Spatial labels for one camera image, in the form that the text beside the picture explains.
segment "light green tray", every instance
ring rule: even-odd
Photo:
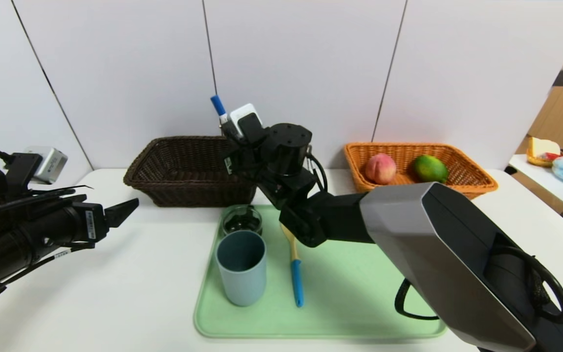
[[[292,290],[290,245],[272,205],[256,206],[266,242],[266,292],[249,307],[234,306],[225,297],[214,256],[199,292],[195,326],[210,338],[416,339],[441,335],[440,320],[405,318],[394,299],[402,274],[376,245],[326,241],[316,248],[301,243],[299,256],[305,305],[298,308]],[[221,238],[217,230],[217,241]],[[433,315],[410,289],[408,312]]]

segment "orange wicker basket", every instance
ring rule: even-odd
[[[553,160],[536,158],[535,156],[531,155],[529,149],[527,149],[527,162],[539,167],[553,167]]]
[[[390,185],[422,182],[416,178],[413,161],[422,154],[433,155],[449,169],[446,185],[473,199],[498,188],[498,184],[479,165],[460,149],[435,143],[349,143],[345,146],[346,160],[351,167],[353,182],[358,192],[368,192],[377,183],[364,175],[368,159],[374,154],[385,153],[397,164],[397,175]]]

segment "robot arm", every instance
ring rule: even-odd
[[[315,160],[310,131],[290,123],[263,128],[252,105],[237,111],[221,118],[230,141],[227,170],[255,182],[301,243],[376,243],[406,278],[397,311],[432,319],[404,312],[412,285],[460,339],[480,350],[563,352],[561,285],[463,194],[419,183],[333,196],[326,180],[303,167],[304,159]],[[308,197],[315,185],[320,192]]]
[[[31,147],[24,153],[0,158],[8,172],[0,171],[0,294],[9,283],[65,254],[94,248],[138,207],[138,199],[103,209],[85,203],[75,187],[49,191],[27,188],[30,181],[51,184],[66,163],[54,148]],[[47,257],[60,247],[62,252]]]

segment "cup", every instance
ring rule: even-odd
[[[215,252],[223,289],[234,305],[250,306],[266,287],[266,243],[249,230],[232,232],[218,243]]]

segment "brown wicker basket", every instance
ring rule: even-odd
[[[350,143],[345,146],[346,160],[351,167],[358,192],[368,192],[377,183],[366,178],[364,169],[374,154],[385,153],[397,164],[397,175],[390,185],[422,182],[413,171],[413,161],[422,154],[433,155],[449,169],[446,185],[473,199],[498,188],[498,184],[461,150],[446,144],[433,143]]]
[[[158,207],[228,207],[248,204],[255,184],[227,174],[221,136],[157,138],[130,165],[123,182]]]

